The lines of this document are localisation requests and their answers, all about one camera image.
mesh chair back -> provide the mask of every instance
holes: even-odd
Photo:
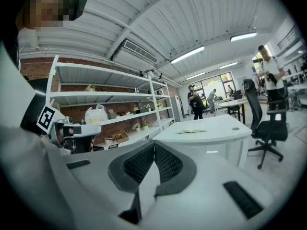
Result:
[[[243,86],[244,86],[244,89],[245,89],[245,95],[248,99],[248,103],[249,103],[251,111],[253,113],[253,121],[252,121],[250,128],[254,133],[258,124],[261,121],[262,109],[261,109],[257,94],[255,92],[254,81],[250,80],[250,79],[244,79],[243,80]]]

air conditioner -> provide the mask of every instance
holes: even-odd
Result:
[[[135,43],[126,40],[113,57],[113,61],[138,71],[146,71],[155,68],[158,59]]]

chair base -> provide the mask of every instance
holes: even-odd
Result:
[[[259,170],[262,168],[264,157],[265,157],[265,154],[266,154],[267,151],[277,155],[279,157],[279,159],[278,159],[279,162],[283,161],[283,155],[281,153],[279,153],[278,151],[276,151],[274,148],[272,148],[272,146],[276,146],[275,140],[273,140],[271,143],[265,143],[263,141],[256,140],[256,145],[258,145],[258,143],[261,144],[260,147],[248,149],[248,151],[261,151],[261,150],[263,150],[263,156],[262,156],[261,164],[259,164],[257,166],[257,168]]]

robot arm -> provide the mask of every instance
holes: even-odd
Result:
[[[57,109],[45,105],[36,123],[48,135],[50,142],[58,148],[70,144],[75,153],[89,152],[92,139],[101,134],[99,125],[74,125],[71,117],[64,116]]]

armrest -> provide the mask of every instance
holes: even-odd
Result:
[[[271,114],[278,114],[278,113],[285,113],[285,112],[287,112],[286,109],[281,109],[281,110],[267,111],[267,114],[268,114],[268,115],[271,115]]]

